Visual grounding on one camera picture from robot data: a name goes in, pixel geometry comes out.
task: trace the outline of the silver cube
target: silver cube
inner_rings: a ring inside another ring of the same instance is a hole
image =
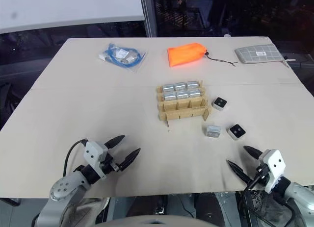
[[[173,84],[166,84],[162,86],[162,92],[171,92],[174,90],[175,90],[175,87]]]
[[[207,126],[206,136],[217,138],[220,136],[220,126]]]
[[[175,92],[167,92],[162,94],[164,101],[174,101],[177,99]]]
[[[198,81],[188,81],[187,82],[187,88],[188,89],[193,89],[193,88],[199,88],[200,84],[198,83]]]
[[[188,91],[177,91],[177,99],[186,99],[188,98]]]
[[[175,84],[176,91],[182,91],[186,89],[186,83],[185,82],[178,82]]]

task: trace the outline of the white label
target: white label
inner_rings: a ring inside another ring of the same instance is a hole
[[[266,52],[260,51],[260,52],[255,52],[257,56],[267,56]]]
[[[126,58],[126,60],[128,61],[128,63],[132,63],[136,58],[133,56],[130,56],[128,58]]]
[[[117,52],[116,52],[116,57],[117,58],[120,58],[120,59],[124,59],[127,55],[128,55],[128,51],[124,50],[124,49],[119,49]]]

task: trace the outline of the cardboard organizer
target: cardboard organizer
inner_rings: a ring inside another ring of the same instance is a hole
[[[211,112],[211,105],[208,104],[206,91],[202,87],[202,82],[200,82],[198,89],[202,93],[200,97],[163,101],[162,86],[157,87],[159,119],[165,121],[168,127],[168,120],[173,119],[203,116],[204,121],[206,121]]]

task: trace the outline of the floor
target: floor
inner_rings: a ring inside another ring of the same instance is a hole
[[[6,83],[12,84],[15,95],[23,98],[30,90],[36,79],[49,64],[51,58],[25,61],[20,63],[0,65],[0,86]],[[11,111],[3,108],[4,102],[0,102],[0,130],[11,115]]]
[[[215,193],[224,216],[225,227],[239,227],[240,218],[237,212],[235,192]],[[108,208],[107,217],[104,222],[124,218],[132,205],[135,197],[112,198]],[[176,216],[187,216],[187,213],[180,200],[193,217],[196,217],[194,208],[193,194],[168,195],[167,214]],[[30,226],[35,215],[46,204],[47,199],[22,199],[20,206],[12,207],[0,201],[0,226],[1,227],[20,227]]]
[[[31,221],[46,204],[47,199],[22,199],[21,204],[12,207],[0,201],[0,226],[22,227],[31,225]]]

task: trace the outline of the white table surface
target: white table surface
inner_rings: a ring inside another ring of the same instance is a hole
[[[141,0],[0,0],[0,33],[137,20]]]
[[[147,49],[137,73],[97,59],[109,42]],[[122,161],[141,147],[124,172],[97,182],[87,197],[139,196],[241,190],[244,184],[226,159],[250,174],[257,163],[243,145],[262,151],[280,149],[286,177],[314,184],[314,99],[282,63],[238,63],[233,67],[208,59],[169,68],[167,47],[200,42],[213,58],[236,61],[233,50],[268,44],[268,38],[69,39],[23,98],[0,131],[0,197],[46,198],[62,176],[70,146],[88,138],[98,142],[127,135],[112,154]],[[209,101],[220,96],[228,108],[202,117],[158,119],[156,86],[203,80]],[[234,141],[225,128],[239,123],[247,134]],[[218,139],[202,132],[219,125]],[[68,170],[83,160],[83,147],[70,156]]]

